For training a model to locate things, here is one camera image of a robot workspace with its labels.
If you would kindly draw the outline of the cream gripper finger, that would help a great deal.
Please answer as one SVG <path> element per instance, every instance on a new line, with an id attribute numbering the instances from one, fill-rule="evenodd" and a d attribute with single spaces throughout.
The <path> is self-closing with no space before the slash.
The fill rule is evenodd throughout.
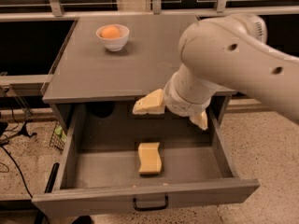
<path id="1" fill-rule="evenodd" d="M 164 113 L 164 93 L 158 89 L 135 102 L 133 113 L 135 115 L 160 115 Z"/>
<path id="2" fill-rule="evenodd" d="M 190 121 L 197 125 L 201 130 L 207 129 L 207 114 L 206 111 L 203 111 L 200 114 L 195 114 L 193 116 L 190 116 Z"/>

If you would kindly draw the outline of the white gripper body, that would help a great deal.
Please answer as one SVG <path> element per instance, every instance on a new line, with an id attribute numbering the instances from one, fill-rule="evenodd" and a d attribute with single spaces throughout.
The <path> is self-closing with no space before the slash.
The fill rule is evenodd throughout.
<path id="1" fill-rule="evenodd" d="M 179 96 L 171 80 L 164 87 L 163 99 L 167 109 L 181 117 L 192 117 L 202 114 L 211 101 L 211 99 L 207 99 L 203 104 L 185 101 Z"/>

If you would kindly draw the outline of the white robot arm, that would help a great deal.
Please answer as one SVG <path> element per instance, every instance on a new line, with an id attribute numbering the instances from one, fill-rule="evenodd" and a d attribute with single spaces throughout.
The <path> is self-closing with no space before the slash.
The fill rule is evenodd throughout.
<path id="1" fill-rule="evenodd" d="M 261 17 L 233 14 L 200 20 L 182 34 L 181 66 L 163 89 L 135 102 L 135 115 L 187 117 L 207 128 L 206 109 L 222 87 L 239 91 L 299 123 L 299 58 L 266 45 Z"/>

